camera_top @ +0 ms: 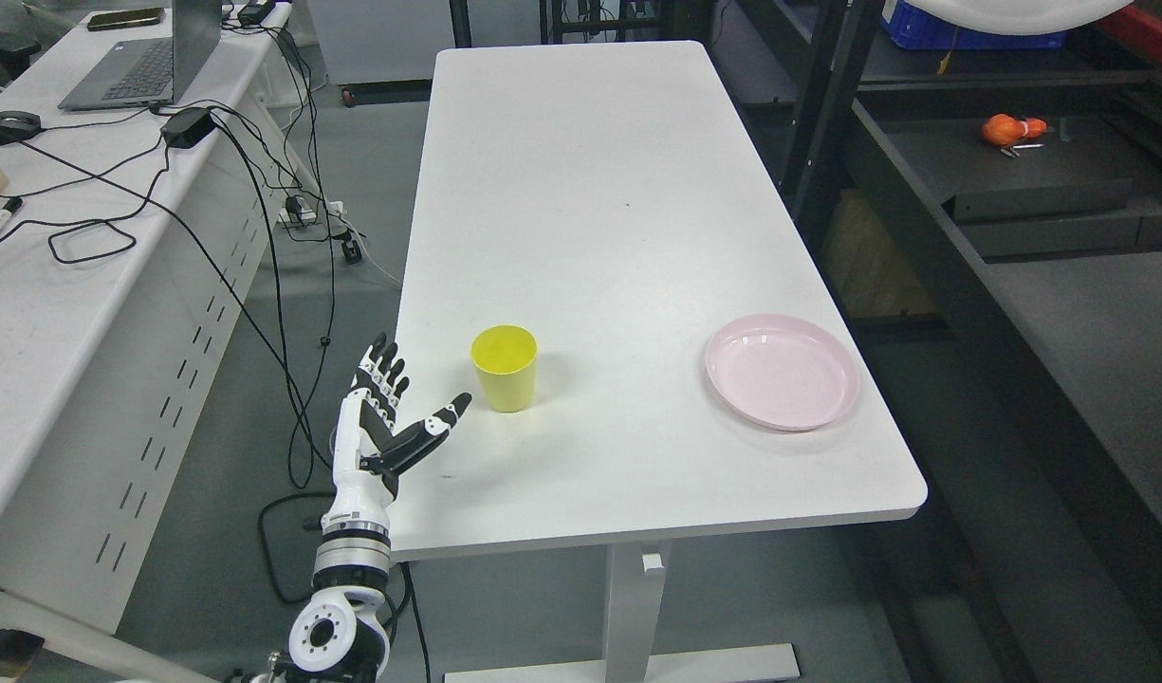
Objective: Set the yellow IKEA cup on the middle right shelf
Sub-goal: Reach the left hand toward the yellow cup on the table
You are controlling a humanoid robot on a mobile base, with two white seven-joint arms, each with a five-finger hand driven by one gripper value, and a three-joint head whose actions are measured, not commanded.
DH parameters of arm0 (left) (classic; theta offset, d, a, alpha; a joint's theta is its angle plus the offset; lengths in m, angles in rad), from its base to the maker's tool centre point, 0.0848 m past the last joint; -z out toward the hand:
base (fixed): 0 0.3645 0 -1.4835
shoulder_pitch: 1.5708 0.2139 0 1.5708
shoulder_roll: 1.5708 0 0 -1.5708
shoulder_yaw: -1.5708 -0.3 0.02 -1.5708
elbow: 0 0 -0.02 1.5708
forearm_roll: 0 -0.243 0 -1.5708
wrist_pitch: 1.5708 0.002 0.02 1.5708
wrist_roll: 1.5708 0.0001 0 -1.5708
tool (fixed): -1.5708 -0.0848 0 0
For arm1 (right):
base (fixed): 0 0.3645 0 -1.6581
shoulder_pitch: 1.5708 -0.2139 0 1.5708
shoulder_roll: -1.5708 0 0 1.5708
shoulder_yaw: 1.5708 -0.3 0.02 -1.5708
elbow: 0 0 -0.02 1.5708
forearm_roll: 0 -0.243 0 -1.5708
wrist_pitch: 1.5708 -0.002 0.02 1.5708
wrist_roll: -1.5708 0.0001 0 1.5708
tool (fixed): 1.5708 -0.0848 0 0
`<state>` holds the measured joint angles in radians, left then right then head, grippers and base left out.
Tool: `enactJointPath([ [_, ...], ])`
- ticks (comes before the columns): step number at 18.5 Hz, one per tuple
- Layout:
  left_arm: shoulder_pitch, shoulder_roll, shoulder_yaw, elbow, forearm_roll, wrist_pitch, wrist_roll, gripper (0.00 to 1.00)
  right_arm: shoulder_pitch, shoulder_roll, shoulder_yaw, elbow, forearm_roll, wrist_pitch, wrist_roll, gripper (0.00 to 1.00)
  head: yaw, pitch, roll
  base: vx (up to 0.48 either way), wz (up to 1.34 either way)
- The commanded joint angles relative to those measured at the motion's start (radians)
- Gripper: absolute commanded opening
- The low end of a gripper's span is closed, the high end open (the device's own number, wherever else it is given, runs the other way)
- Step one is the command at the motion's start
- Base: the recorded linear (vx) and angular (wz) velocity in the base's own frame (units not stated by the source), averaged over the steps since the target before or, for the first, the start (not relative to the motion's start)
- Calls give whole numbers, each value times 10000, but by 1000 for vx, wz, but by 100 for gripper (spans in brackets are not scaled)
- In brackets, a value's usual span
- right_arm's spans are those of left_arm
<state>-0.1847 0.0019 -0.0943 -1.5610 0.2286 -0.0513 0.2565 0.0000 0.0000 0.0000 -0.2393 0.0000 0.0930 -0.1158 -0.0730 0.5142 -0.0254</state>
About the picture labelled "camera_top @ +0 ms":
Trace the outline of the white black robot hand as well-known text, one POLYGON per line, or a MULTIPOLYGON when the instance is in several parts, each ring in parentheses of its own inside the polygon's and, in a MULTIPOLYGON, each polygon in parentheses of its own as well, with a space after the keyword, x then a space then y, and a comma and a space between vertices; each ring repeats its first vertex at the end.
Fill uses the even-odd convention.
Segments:
POLYGON ((390 506, 399 497, 399 476, 446 441, 471 404, 464 391, 424 419, 396 431, 399 402, 410 378, 403 376, 397 341, 381 333, 357 364, 335 424, 332 506, 322 516, 324 535, 346 529, 389 527, 390 506))

